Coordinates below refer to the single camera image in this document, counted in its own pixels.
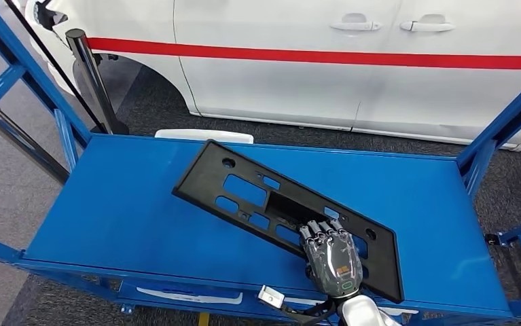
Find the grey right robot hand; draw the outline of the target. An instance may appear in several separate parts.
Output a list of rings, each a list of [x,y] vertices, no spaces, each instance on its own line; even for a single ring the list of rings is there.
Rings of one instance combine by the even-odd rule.
[[[299,231],[317,288],[333,298],[356,294],[363,281],[363,268],[352,234],[337,219],[311,220]]]

